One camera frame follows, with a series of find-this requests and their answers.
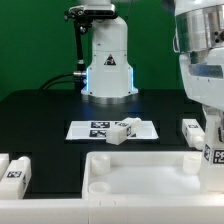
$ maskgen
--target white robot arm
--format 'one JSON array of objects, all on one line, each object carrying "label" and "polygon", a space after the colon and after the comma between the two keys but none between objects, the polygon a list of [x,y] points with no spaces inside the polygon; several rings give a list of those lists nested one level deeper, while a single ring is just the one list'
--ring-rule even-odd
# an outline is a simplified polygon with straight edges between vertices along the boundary
[{"label": "white robot arm", "polygon": [[187,96],[207,120],[201,188],[224,192],[224,0],[163,0],[176,19],[174,50]]},{"label": "white robot arm", "polygon": [[[127,61],[127,25],[118,17],[111,0],[83,0],[69,9],[66,19],[74,20],[77,48],[80,34],[93,29],[92,63],[86,69],[84,99],[102,104],[123,103],[138,90],[133,86],[133,69]],[[83,55],[78,51],[78,70],[85,70]]]}]

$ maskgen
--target paper sheet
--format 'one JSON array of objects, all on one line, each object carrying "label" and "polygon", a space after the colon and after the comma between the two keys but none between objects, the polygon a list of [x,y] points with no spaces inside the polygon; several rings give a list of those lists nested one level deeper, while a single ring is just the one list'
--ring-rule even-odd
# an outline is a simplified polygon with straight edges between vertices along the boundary
[{"label": "paper sheet", "polygon": [[[118,121],[72,121],[66,140],[106,139],[106,131]],[[136,135],[128,139],[157,139],[152,121],[141,121]]]}]

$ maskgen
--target black table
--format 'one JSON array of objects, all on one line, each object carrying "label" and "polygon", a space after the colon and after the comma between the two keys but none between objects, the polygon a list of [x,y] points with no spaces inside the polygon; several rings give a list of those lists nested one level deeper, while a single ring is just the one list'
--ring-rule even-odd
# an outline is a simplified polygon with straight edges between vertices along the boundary
[{"label": "black table", "polygon": [[[158,140],[129,140],[119,146],[105,140],[66,141],[71,121],[123,120],[140,117],[153,121]],[[28,156],[32,180],[26,198],[80,197],[86,154],[90,151],[192,150],[181,133],[183,118],[204,127],[201,105],[183,90],[145,90],[138,100],[120,105],[84,102],[67,90],[24,90],[0,103],[0,152],[10,159]]]}]

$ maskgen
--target green wall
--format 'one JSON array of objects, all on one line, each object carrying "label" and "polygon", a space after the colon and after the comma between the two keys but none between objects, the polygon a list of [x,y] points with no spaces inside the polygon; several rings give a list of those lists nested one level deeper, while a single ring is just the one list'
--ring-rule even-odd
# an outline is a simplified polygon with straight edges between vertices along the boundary
[{"label": "green wall", "polygon": [[[13,91],[37,89],[51,77],[76,70],[72,22],[63,14],[75,0],[1,0],[0,100]],[[116,3],[126,19],[129,4]],[[128,20],[129,63],[136,86],[145,89],[182,88],[178,55],[172,50],[174,18],[161,0],[135,1]],[[87,64],[91,37],[84,37]]]}]

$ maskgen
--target white block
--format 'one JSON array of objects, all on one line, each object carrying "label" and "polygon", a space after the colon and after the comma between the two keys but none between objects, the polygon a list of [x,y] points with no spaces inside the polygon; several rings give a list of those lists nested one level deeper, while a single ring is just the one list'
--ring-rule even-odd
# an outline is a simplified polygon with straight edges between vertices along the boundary
[{"label": "white block", "polygon": [[182,132],[190,147],[204,149],[205,133],[195,119],[183,119]]},{"label": "white block", "polygon": [[30,159],[12,160],[0,182],[0,199],[22,199],[30,178]]},{"label": "white block", "polygon": [[126,118],[115,124],[107,130],[106,142],[114,145],[121,144],[128,136],[136,134],[140,121],[140,118]]},{"label": "white block", "polygon": [[9,154],[0,154],[0,180],[9,166]]}]

